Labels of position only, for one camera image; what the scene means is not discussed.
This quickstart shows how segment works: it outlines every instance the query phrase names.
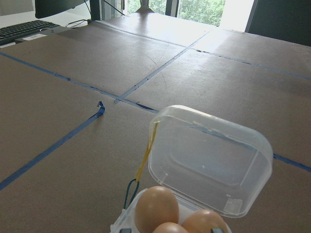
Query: plastic container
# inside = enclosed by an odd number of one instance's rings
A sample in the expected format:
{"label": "plastic container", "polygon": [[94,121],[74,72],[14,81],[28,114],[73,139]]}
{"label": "plastic container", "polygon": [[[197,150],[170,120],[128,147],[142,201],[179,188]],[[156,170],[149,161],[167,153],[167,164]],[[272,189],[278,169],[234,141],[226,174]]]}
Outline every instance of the plastic container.
{"label": "plastic container", "polygon": [[[272,173],[273,151],[267,139],[247,127],[181,105],[155,116],[150,137],[156,123],[148,168],[160,185],[176,195],[180,221],[198,209],[227,217],[246,215]],[[138,197],[111,226],[112,233],[134,219],[131,214]]]}

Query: brown egg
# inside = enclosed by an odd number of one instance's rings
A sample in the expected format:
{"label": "brown egg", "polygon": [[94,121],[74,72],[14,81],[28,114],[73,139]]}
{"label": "brown egg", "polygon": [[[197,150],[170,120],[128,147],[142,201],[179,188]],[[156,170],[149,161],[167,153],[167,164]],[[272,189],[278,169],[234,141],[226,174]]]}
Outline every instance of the brown egg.
{"label": "brown egg", "polygon": [[185,228],[173,222],[165,222],[158,226],[153,233],[188,233]]}
{"label": "brown egg", "polygon": [[178,223],[179,207],[175,195],[162,186],[147,189],[135,208],[135,224],[141,233],[152,233],[165,222]]}
{"label": "brown egg", "polygon": [[189,233],[209,233],[214,228],[228,233],[225,221],[212,210],[198,210],[183,222],[182,227]]}

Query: computer monitor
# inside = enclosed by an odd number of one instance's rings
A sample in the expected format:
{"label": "computer monitor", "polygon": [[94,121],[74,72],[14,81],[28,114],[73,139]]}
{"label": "computer monitor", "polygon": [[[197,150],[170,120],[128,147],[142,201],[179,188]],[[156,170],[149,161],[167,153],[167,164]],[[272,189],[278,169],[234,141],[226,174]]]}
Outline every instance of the computer monitor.
{"label": "computer monitor", "polygon": [[45,18],[74,8],[83,0],[35,0],[35,17]]}

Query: keyboard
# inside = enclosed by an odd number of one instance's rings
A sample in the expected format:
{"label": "keyboard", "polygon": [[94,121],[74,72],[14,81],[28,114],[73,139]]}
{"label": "keyboard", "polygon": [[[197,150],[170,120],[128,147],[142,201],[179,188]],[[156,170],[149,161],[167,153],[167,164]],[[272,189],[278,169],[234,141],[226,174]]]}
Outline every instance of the keyboard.
{"label": "keyboard", "polygon": [[54,28],[57,24],[34,20],[26,23],[20,23],[5,28],[0,28],[0,45],[4,45],[14,41],[15,39],[23,38],[28,35],[36,34],[44,28]]}

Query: clear plastic lid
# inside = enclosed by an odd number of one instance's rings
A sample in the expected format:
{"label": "clear plastic lid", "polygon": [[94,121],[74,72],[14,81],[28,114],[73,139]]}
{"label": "clear plastic lid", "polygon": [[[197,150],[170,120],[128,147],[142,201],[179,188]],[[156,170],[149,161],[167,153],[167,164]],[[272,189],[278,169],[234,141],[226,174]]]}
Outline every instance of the clear plastic lid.
{"label": "clear plastic lid", "polygon": [[247,214],[272,173],[267,139],[247,127],[174,105],[150,123],[157,132],[149,172],[191,205],[228,217]]}

